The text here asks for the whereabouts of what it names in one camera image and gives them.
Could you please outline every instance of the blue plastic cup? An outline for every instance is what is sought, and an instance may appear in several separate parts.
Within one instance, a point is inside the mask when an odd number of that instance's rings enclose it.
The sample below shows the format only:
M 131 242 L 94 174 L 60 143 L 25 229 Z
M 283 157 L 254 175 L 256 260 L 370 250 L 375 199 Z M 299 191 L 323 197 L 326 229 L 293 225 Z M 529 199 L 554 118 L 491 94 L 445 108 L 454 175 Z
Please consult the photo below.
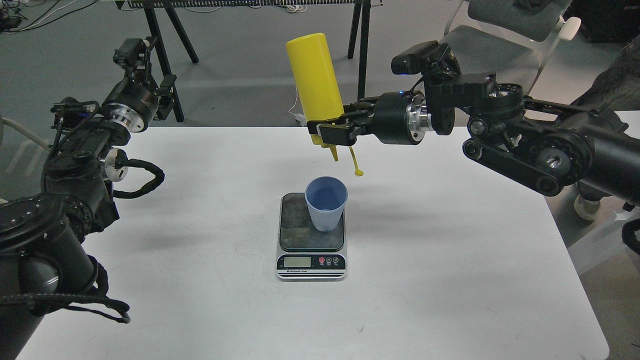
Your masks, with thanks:
M 347 203 L 347 187 L 334 177 L 318 177 L 307 185 L 305 200 L 316 229 L 331 231 L 338 226 Z

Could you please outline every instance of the chair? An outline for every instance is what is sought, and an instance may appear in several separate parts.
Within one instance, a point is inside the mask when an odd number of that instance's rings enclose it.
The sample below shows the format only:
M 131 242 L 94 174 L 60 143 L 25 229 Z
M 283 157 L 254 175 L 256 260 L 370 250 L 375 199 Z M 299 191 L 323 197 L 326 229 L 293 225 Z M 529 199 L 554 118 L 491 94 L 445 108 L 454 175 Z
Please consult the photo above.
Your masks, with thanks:
M 543 55 L 538 50 L 470 26 L 460 25 L 449 31 L 464 1 L 469 2 L 471 19 L 514 31 L 537 42 L 546 40 L 553 32 L 557 33 L 556 38 Z M 571 0 L 551 0 L 544 8 L 533 12 L 516 7 L 512 0 L 458 0 L 441 42 L 451 46 L 464 74 L 495 71 L 498 82 L 522 85 L 523 92 L 528 95 L 558 41 L 573 39 L 580 28 L 579 18 L 572 17 L 565 22 L 561 17 L 570 3 Z

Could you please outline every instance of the black table leg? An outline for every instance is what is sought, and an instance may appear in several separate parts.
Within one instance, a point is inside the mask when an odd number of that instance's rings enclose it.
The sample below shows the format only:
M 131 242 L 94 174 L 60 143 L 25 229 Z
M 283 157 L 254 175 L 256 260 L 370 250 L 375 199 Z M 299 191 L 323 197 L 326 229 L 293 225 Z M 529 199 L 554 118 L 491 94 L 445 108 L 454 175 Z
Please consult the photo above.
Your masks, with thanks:
M 364 98 L 364 88 L 367 79 L 367 52 L 369 51 L 369 16 L 371 14 L 371 0 L 363 0 L 362 29 L 360 33 L 360 66 L 358 69 L 358 100 Z
M 197 64 L 199 61 L 198 55 L 196 54 L 196 51 L 193 49 L 193 45 L 191 45 L 191 41 L 189 40 L 187 33 L 184 31 L 184 28 L 182 27 L 182 23 L 180 22 L 180 19 L 178 19 L 178 14 L 175 13 L 174 8 L 167 7 L 165 8 L 165 10 L 166 10 L 166 14 L 169 15 L 169 19 L 171 20 L 173 27 L 178 33 L 180 40 L 182 41 L 182 45 L 184 45 L 184 48 L 189 54 L 189 57 L 191 58 L 191 62 L 194 64 Z
M 358 25 L 360 24 L 360 13 L 362 12 L 362 3 L 353 5 L 353 19 L 351 20 L 351 35 L 349 36 L 349 51 L 347 59 L 353 59 L 353 53 L 356 49 L 356 37 L 358 36 Z
M 158 38 L 158 43 L 156 45 L 156 53 L 158 55 L 158 61 L 160 62 L 160 68 L 162 69 L 163 76 L 167 76 L 171 74 L 171 67 L 169 66 L 169 59 L 166 55 L 166 50 L 164 49 L 164 42 L 162 39 L 162 35 L 160 35 L 160 27 L 158 26 L 158 19 L 156 18 L 156 11 L 153 8 L 145 8 L 145 16 L 147 17 L 147 22 L 149 24 L 149 30 L 151 31 L 151 36 Z M 184 114 L 182 112 L 182 106 L 180 105 L 180 100 L 178 99 L 178 91 L 175 88 L 175 84 L 173 85 L 173 113 L 175 114 L 175 120 L 177 122 L 184 122 Z

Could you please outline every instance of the digital kitchen scale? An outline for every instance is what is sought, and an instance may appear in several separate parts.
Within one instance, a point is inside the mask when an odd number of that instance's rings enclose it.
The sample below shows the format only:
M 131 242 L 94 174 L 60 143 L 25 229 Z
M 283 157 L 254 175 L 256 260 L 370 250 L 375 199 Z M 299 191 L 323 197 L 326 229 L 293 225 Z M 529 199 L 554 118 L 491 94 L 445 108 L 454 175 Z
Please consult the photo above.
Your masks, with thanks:
M 304 193 L 288 193 L 280 206 L 276 271 L 282 280 L 336 281 L 347 274 L 344 214 L 327 232 L 311 222 Z

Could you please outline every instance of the white table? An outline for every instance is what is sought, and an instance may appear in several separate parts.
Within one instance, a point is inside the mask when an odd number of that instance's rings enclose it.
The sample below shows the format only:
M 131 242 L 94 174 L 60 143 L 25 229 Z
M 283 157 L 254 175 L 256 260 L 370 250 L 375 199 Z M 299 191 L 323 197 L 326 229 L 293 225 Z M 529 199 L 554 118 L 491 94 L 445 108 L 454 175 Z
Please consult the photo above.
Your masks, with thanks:
M 355 177 L 302 128 L 136 134 L 127 154 L 166 181 L 84 243 L 132 322 L 58 311 L 19 359 L 605 359 L 544 198 L 466 159 L 467 138 L 361 136 Z M 348 274 L 282 282 L 280 199 L 318 176 L 349 189 Z

